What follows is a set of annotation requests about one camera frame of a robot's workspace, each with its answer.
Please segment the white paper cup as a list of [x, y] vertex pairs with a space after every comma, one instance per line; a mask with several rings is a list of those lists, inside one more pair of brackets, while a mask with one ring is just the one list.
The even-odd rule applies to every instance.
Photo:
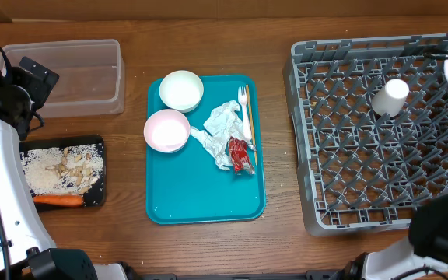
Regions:
[[371, 107], [380, 116], [388, 114], [395, 117], [403, 108], [409, 92], [409, 86], [404, 80], [391, 79], [372, 98]]

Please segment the pile of peanuts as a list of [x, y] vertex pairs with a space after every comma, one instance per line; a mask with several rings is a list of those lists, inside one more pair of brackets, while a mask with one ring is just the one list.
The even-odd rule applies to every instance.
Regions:
[[72, 194], [83, 195], [99, 180], [100, 167], [92, 152], [67, 147], [63, 149], [60, 162], [46, 166], [45, 170], [53, 172], [66, 187], [72, 187]]

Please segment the pile of white rice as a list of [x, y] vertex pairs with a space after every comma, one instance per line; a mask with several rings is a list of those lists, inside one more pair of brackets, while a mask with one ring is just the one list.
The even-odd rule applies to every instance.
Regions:
[[[103, 146], [96, 144], [67, 146], [71, 148], [83, 148], [84, 151], [92, 152], [96, 157], [96, 164], [100, 163], [101, 174], [104, 175]], [[45, 167], [55, 165], [60, 162], [64, 148], [52, 147], [44, 149], [32, 149], [20, 153], [20, 159], [23, 166], [23, 172], [30, 192], [33, 195], [77, 195], [72, 194], [72, 187], [66, 187], [57, 176], [46, 171]]]

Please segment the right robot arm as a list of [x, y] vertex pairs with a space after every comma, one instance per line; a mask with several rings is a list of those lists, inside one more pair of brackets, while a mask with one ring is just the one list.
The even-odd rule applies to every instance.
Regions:
[[408, 237], [385, 250], [361, 254], [333, 279], [417, 279], [448, 271], [448, 194], [422, 206], [411, 220]]

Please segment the white bowl with peanuts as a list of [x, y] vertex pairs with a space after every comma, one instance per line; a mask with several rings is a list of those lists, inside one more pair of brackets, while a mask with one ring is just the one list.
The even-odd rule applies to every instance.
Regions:
[[146, 143], [158, 152], [181, 150], [190, 136], [189, 120], [179, 111], [159, 110], [146, 121], [143, 130]]

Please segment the orange carrot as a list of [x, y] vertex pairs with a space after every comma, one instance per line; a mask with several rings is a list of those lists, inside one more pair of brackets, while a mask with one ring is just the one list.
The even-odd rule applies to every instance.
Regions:
[[36, 204], [46, 204], [61, 207], [79, 207], [84, 203], [83, 197], [79, 195], [40, 195], [35, 196]]

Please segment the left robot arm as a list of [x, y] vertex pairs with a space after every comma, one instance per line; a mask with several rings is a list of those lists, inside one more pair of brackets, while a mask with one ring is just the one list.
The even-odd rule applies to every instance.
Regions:
[[58, 249], [37, 213], [20, 162], [58, 74], [28, 57], [0, 70], [0, 279], [126, 279], [121, 263], [94, 264], [79, 249]]

